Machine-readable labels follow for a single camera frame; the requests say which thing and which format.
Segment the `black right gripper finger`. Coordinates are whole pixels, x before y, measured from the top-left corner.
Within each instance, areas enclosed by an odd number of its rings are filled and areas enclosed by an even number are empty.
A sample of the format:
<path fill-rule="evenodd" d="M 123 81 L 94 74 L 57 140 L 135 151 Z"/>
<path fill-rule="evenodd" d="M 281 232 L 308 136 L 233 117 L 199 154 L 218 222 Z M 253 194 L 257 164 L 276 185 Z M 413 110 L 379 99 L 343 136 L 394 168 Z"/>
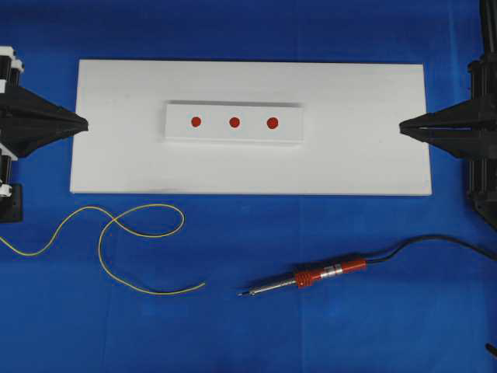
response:
<path fill-rule="evenodd" d="M 469 99 L 446 109 L 405 120 L 401 129 L 486 127 L 496 121 L 496 98 Z"/>
<path fill-rule="evenodd" d="M 442 149 L 459 159 L 496 159 L 496 132 L 455 129 L 401 129 L 415 140 Z"/>

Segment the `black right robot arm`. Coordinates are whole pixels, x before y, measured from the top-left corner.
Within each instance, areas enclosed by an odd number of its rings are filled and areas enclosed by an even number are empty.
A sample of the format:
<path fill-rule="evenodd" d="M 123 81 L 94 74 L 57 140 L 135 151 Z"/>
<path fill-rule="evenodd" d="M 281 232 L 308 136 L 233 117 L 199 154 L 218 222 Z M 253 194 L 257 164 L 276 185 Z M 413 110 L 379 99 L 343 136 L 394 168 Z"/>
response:
<path fill-rule="evenodd" d="M 463 159 L 467 197 L 475 212 L 496 227 L 496 2 L 480 1 L 484 53 L 468 65 L 471 98 L 405 120 L 400 133 Z"/>

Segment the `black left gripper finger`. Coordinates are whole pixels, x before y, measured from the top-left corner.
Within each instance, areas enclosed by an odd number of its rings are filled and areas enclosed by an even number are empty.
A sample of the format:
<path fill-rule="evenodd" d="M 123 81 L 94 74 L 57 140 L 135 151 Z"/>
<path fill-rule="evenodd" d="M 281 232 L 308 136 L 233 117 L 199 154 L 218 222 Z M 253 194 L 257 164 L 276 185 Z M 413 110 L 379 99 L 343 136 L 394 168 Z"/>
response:
<path fill-rule="evenodd" d="M 87 130 L 87 126 L 10 127 L 1 129 L 1 143 L 18 158 L 25 158 L 38 148 Z"/>
<path fill-rule="evenodd" d="M 11 83 L 5 84 L 1 94 L 1 112 L 9 119 L 57 121 L 77 128 L 87 128 L 89 125 L 85 118 L 76 113 Z"/>

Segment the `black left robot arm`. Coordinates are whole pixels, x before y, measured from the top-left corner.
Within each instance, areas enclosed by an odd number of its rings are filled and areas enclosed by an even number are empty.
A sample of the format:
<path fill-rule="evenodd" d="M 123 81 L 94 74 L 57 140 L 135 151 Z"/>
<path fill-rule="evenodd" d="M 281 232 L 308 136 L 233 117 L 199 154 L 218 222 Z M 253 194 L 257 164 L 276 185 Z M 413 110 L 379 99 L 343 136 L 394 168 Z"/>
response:
<path fill-rule="evenodd" d="M 1 222 L 23 219 L 23 188 L 12 183 L 12 164 L 38 148 L 89 129 L 88 121 L 23 88 L 22 60 L 1 47 Z"/>

